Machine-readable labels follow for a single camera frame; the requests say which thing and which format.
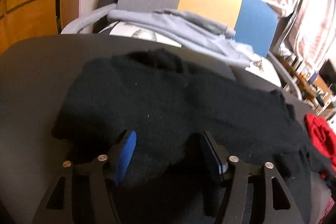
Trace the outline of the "cluttered wooden desk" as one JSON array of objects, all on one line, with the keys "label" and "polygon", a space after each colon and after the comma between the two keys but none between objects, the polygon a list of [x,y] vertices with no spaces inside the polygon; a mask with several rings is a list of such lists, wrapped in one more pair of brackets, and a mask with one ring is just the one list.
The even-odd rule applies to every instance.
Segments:
[{"label": "cluttered wooden desk", "polygon": [[334,108],[333,92],[319,73],[310,64],[293,53],[288,57],[276,56],[276,58],[298,87],[303,102],[309,105],[319,116],[327,118],[331,115]]}]

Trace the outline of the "tricolour office chair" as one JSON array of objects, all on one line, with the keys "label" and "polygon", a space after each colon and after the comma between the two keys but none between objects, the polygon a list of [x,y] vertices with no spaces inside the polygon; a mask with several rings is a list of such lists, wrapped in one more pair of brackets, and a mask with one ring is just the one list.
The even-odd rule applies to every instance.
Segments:
[{"label": "tricolour office chair", "polygon": [[277,79],[286,81],[294,94],[297,97],[301,96],[289,73],[275,56],[277,48],[272,45],[272,42],[278,25],[278,17],[261,0],[118,0],[116,4],[101,7],[86,16],[73,20],[66,25],[63,33],[76,34],[91,25],[96,27],[98,32],[105,32],[109,35],[142,38],[184,47],[157,32],[119,20],[109,21],[107,18],[107,14],[111,10],[152,12],[159,9],[192,12],[226,24],[235,31],[234,40],[236,42],[247,44],[253,48],[252,62],[246,68],[255,67],[258,61],[267,58],[272,64],[272,70]]}]

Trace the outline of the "light blue hoodie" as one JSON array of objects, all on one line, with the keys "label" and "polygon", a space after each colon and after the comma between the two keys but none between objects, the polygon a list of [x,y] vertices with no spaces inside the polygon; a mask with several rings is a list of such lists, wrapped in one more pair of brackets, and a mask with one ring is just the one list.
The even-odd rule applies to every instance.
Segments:
[{"label": "light blue hoodie", "polygon": [[187,11],[159,9],[152,12],[111,10],[109,21],[119,20],[157,32],[182,46],[237,67],[249,67],[253,48],[234,40],[226,24]]}]

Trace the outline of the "black knit sweater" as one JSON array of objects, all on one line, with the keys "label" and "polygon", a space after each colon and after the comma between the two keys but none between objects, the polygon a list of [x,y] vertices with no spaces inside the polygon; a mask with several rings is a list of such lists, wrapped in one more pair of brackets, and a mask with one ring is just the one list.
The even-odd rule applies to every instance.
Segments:
[{"label": "black knit sweater", "polygon": [[122,223],[213,223],[223,189],[201,132],[245,162],[275,164],[308,223],[311,173],[330,169],[279,90],[242,85],[164,50],[87,62],[52,135],[85,163],[124,130],[137,144],[116,188]]}]

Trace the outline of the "black monitor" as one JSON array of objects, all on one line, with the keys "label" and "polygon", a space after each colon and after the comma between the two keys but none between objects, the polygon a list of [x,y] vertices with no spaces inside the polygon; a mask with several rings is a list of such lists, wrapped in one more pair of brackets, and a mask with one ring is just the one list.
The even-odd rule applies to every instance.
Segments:
[{"label": "black monitor", "polygon": [[335,85],[335,65],[333,65],[329,59],[325,61],[322,68],[319,70],[319,75],[328,86]]}]

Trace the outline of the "red knit garment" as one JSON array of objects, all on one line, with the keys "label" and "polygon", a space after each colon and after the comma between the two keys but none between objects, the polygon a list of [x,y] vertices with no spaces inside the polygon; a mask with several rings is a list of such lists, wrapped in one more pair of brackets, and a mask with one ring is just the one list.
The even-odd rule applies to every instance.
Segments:
[{"label": "red knit garment", "polygon": [[327,121],[314,114],[305,115],[307,133],[312,143],[310,159],[321,179],[335,177],[335,133]]}]

